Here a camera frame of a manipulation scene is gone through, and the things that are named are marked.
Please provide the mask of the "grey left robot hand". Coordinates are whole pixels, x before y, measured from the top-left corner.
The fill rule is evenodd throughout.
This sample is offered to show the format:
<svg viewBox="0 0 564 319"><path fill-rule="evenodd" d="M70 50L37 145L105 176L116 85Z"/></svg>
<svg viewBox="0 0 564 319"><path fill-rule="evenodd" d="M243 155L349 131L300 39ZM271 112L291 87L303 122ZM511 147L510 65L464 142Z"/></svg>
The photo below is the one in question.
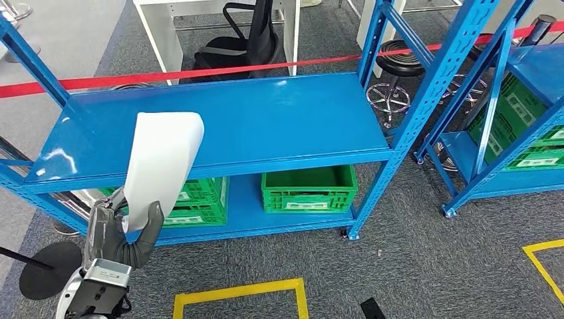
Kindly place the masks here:
<svg viewBox="0 0 564 319"><path fill-rule="evenodd" d="M103 199L90 212L82 267L90 268L95 259L105 259L134 269L144 266L162 230L164 215L159 201L148 206L147 223L134 243L126 240L122 228L122 201Z"/></svg>

